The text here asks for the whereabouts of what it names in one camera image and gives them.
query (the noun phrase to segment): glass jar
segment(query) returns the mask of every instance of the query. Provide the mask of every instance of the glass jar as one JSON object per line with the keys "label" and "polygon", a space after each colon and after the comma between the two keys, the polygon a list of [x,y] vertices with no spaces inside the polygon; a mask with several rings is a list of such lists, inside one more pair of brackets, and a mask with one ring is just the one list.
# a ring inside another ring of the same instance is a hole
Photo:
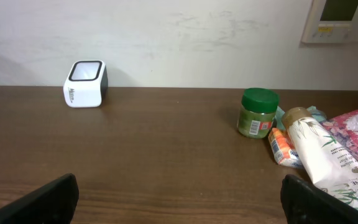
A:
{"label": "glass jar", "polygon": [[244,91],[237,128],[249,138],[264,138],[272,128],[280,98],[272,90],[249,88]]}

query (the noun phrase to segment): jar label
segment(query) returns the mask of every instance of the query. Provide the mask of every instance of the jar label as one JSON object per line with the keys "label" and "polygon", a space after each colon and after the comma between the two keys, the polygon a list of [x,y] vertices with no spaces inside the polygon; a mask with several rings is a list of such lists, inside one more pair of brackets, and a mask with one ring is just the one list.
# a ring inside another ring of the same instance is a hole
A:
{"label": "jar label", "polygon": [[259,130],[266,130],[272,127],[272,122],[260,122],[252,120],[249,134],[257,135]]}

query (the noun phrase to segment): green leaf print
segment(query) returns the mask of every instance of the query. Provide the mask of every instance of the green leaf print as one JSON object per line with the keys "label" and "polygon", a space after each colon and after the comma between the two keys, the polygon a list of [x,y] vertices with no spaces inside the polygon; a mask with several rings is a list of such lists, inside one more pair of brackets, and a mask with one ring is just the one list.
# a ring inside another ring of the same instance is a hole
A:
{"label": "green leaf print", "polygon": [[306,124],[309,126],[310,131],[318,136],[318,133],[317,133],[316,129],[314,128],[314,126],[315,126],[314,122],[309,121],[309,122],[306,122]]}
{"label": "green leaf print", "polygon": [[303,132],[303,127],[300,121],[298,121],[298,130],[303,135],[304,138],[306,138],[305,133]]}
{"label": "green leaf print", "polygon": [[351,198],[351,199],[353,199],[353,200],[358,200],[357,197],[353,197],[353,196],[350,196],[350,195],[345,195],[345,197],[349,197],[349,198]]}
{"label": "green leaf print", "polygon": [[333,190],[333,192],[345,192],[345,191],[348,191],[348,190],[344,190],[344,189]]}
{"label": "green leaf print", "polygon": [[323,137],[329,138],[330,140],[326,144],[321,146],[321,147],[324,147],[324,146],[326,146],[328,144],[331,144],[331,143],[336,143],[336,139],[334,139],[334,137],[332,137],[331,135],[330,136],[323,136]]}

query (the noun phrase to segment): thermostat display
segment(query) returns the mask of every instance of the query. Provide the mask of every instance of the thermostat display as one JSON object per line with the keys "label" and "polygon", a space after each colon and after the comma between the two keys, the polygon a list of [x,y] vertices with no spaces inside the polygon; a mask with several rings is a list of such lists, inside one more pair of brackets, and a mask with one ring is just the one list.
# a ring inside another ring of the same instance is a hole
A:
{"label": "thermostat display", "polygon": [[358,40],[358,0],[313,0],[302,42]]}

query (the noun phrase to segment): brown table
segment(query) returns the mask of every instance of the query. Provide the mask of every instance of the brown table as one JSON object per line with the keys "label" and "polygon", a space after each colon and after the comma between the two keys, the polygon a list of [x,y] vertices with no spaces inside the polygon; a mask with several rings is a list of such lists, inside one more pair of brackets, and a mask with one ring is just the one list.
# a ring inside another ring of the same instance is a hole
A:
{"label": "brown table", "polygon": [[[358,109],[358,91],[277,93],[285,110]],[[71,172],[72,223],[286,223],[281,181],[307,174],[237,132],[241,95],[110,88],[100,108],[73,109],[60,87],[0,86],[0,207]]]}

